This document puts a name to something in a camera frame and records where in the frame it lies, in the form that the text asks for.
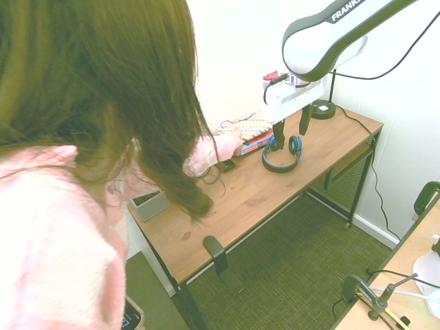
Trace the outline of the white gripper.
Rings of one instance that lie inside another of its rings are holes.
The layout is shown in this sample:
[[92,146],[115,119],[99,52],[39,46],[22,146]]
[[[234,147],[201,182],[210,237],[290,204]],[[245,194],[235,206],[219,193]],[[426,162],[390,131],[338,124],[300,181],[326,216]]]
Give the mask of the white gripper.
[[326,91],[327,78],[312,82],[310,85],[297,89],[286,80],[266,87],[261,103],[261,116],[273,124],[274,141],[272,149],[282,150],[285,144],[285,118],[302,109],[299,122],[299,134],[305,135],[314,111],[313,101],[322,97]]

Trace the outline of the person's hand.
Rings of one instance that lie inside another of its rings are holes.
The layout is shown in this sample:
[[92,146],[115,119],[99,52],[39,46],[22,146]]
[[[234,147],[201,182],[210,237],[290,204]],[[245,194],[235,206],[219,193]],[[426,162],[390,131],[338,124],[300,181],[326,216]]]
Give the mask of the person's hand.
[[227,132],[226,135],[228,137],[234,138],[234,143],[235,143],[234,154],[240,155],[241,150],[243,148],[243,140],[241,138],[240,128],[236,127],[233,131]]

